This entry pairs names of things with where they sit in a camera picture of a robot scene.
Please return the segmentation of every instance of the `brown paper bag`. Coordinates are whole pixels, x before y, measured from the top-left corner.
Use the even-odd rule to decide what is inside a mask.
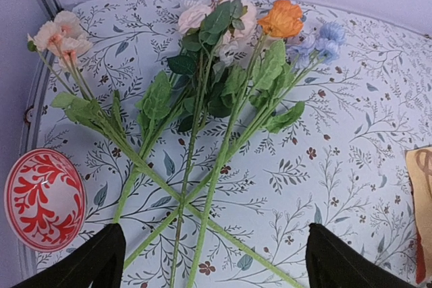
[[[432,276],[432,147],[406,153],[417,226],[416,282]]]

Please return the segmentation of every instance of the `floral pattern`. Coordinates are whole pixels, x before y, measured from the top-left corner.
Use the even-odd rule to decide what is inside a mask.
[[[167,67],[166,58],[178,52],[177,20],[185,4],[194,1],[199,0],[95,0],[74,9],[94,43],[81,58],[84,73],[107,109],[111,92],[120,90],[121,118],[137,148],[142,143],[134,103]],[[263,17],[275,0],[249,1]],[[340,59],[312,71],[284,101],[305,101],[300,121],[280,134],[257,133],[222,168],[211,217],[305,286],[311,222],[325,225],[368,260],[413,282],[416,231],[404,151],[430,144],[432,41],[371,18],[299,4],[302,37],[325,22],[338,22],[346,29],[346,45]],[[235,56],[249,53],[246,48]],[[38,270],[61,260],[110,222],[132,167],[108,140],[49,106],[61,89],[49,78],[39,107],[38,146],[71,158],[85,179],[88,210],[68,248],[36,255]],[[241,120],[236,127],[242,131]],[[226,120],[209,120],[197,141],[190,188],[212,169],[225,128]],[[177,191],[187,141],[188,134],[179,134],[173,123],[148,158]],[[201,193],[193,205],[203,208],[205,198]],[[121,218],[126,253],[176,206],[148,177],[138,179]],[[200,226],[188,213],[184,222],[178,287],[189,274]],[[125,271],[122,287],[166,287],[174,237],[171,224]],[[217,233],[207,236],[202,258],[197,287],[287,287]]]

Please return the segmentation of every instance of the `orange flower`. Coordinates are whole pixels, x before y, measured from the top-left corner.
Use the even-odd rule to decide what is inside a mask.
[[[289,0],[275,1],[269,14],[258,21],[263,27],[264,33],[272,37],[293,37],[300,33],[303,16],[299,5],[292,5]]]

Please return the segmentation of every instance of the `bowl rim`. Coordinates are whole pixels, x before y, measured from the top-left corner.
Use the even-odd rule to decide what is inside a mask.
[[[29,156],[32,155],[37,155],[37,154],[42,154],[43,152],[48,152],[50,154],[55,154],[55,155],[60,155],[63,158],[65,158],[71,165],[72,169],[76,172],[76,174],[78,175],[78,179],[80,180],[80,187],[82,188],[82,193],[83,193],[83,217],[81,218],[80,224],[78,226],[78,230],[76,231],[77,234],[73,237],[71,237],[69,240],[63,242],[61,245],[59,246],[55,246],[53,248],[48,248],[48,247],[40,247],[40,246],[36,246],[34,244],[34,242],[32,242],[31,240],[27,239],[27,237],[24,237],[23,235],[21,235],[18,230],[16,229],[16,227],[19,227],[17,224],[14,223],[13,221],[13,211],[11,210],[11,195],[9,193],[11,193],[11,186],[12,186],[12,175],[16,172],[16,169],[18,168],[18,165],[20,165],[23,161],[25,161],[26,159],[28,159]],[[64,249],[66,246],[68,246],[69,244],[72,243],[72,241],[76,238],[76,236],[78,235],[79,231],[81,230],[82,226],[84,225],[85,222],[85,216],[86,216],[86,209],[87,209],[87,195],[86,195],[86,188],[84,187],[84,182],[81,178],[80,173],[78,172],[77,168],[75,167],[75,165],[71,162],[71,160],[64,155],[63,153],[53,150],[52,148],[35,148],[33,150],[30,150],[26,153],[24,153],[22,156],[20,156],[18,158],[18,160],[13,164],[12,168],[10,169],[7,178],[6,178],[6,182],[5,182],[5,189],[3,192],[3,204],[4,204],[4,209],[5,209],[5,214],[6,214],[6,218],[7,218],[7,222],[9,223],[9,226],[11,228],[11,230],[13,231],[13,233],[16,235],[16,237],[25,245],[28,246],[29,248],[31,248],[34,251],[37,252],[57,252],[60,251],[62,249]]]

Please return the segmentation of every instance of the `red and white bowl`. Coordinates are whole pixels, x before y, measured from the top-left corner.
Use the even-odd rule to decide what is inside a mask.
[[[79,173],[68,158],[47,148],[18,159],[7,177],[4,202],[15,234],[40,252],[66,247],[85,219],[86,194]]]

